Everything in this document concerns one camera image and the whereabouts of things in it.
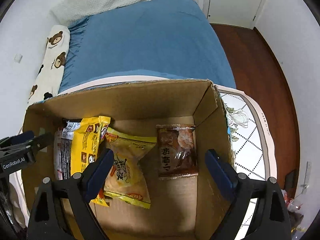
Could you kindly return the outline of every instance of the silver screw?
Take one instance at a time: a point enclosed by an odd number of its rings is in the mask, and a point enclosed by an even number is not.
[[[74,179],[79,179],[79,178],[81,178],[81,176],[82,176],[81,172],[77,172],[77,173],[73,174],[72,177],[73,177]]]
[[[42,182],[45,183],[45,184],[47,184],[49,181],[50,181],[50,178],[49,178],[49,177],[45,177],[45,178],[42,180]]]
[[[245,179],[247,177],[247,175],[245,175],[244,173],[239,173],[238,174],[239,179]]]
[[[269,180],[270,180],[271,183],[276,183],[277,182],[276,178],[274,178],[274,177],[270,177]]]

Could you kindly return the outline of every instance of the wooden floor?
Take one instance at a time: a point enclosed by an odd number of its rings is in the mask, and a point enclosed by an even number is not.
[[[266,115],[275,144],[278,182],[283,188],[286,174],[299,169],[300,144],[291,93],[279,63],[258,30],[212,27],[227,55],[237,89],[252,97]]]

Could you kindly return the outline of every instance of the plastic wrapper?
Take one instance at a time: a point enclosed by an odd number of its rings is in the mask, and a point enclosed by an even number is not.
[[[193,125],[157,125],[160,178],[198,175]]]
[[[156,137],[131,136],[110,127],[105,137],[114,152],[114,165],[106,178],[104,194],[150,208],[146,180],[138,161],[156,145]]]
[[[54,166],[57,179],[68,179],[76,172],[83,172],[89,163],[98,158],[99,144],[104,140],[111,118],[98,116],[80,122],[68,121],[62,131],[55,134]],[[93,203],[109,206],[101,190]]]

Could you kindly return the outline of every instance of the blue bed sheet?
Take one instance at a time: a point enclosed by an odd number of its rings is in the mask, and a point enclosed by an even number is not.
[[[152,0],[72,23],[60,92],[99,78],[210,79],[235,88],[217,35],[193,0]]]

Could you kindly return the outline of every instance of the white door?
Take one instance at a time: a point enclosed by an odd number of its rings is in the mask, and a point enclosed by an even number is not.
[[[210,23],[253,28],[261,0],[210,0],[208,20]]]

